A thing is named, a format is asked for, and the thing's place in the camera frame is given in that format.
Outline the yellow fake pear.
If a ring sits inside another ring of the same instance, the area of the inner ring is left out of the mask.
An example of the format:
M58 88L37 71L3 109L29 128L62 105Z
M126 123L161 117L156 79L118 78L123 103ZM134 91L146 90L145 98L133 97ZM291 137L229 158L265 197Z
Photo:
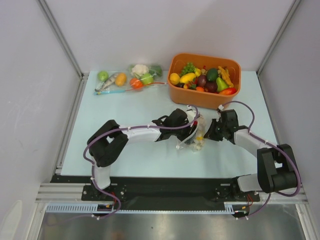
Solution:
M169 82L176 86L180 82L180 76L177 73L171 73L169 75Z

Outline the clear zip top bag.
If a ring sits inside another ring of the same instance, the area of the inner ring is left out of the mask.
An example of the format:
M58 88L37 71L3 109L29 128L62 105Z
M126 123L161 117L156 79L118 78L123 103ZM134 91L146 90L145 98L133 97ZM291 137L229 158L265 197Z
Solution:
M194 135L191 137L188 137L189 140L186 142L180 142L177 140L176 149L182 150L182 149L191 149L194 152L200 151L203 146L205 145L205 128L206 128L206 120L205 118L200 114L198 119L195 121L197 122L197 128ZM197 136L203 136L203 140L197 140Z

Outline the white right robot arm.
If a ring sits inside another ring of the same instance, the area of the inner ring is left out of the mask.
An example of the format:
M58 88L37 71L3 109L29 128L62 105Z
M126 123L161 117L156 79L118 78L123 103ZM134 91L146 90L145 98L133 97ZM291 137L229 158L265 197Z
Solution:
M231 196L242 201L249 192L262 191L267 194L285 195L284 190L301 188L301 177L291 146L274 145L255 135L245 125L239 125L235 110L220 110L219 118L212 119L204 138L212 141L227 140L256 157L257 173L236 177L237 184L230 188Z

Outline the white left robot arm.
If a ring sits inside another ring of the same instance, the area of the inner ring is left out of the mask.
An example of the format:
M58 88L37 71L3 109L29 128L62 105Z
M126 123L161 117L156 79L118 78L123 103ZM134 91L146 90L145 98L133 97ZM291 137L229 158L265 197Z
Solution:
M111 165L118 159L125 146L134 143L160 142L176 137L180 142L196 133L197 107L175 109L170 115L161 116L147 125L121 126L115 120L107 121L87 141L83 158L91 163L92 194L99 200L110 195Z

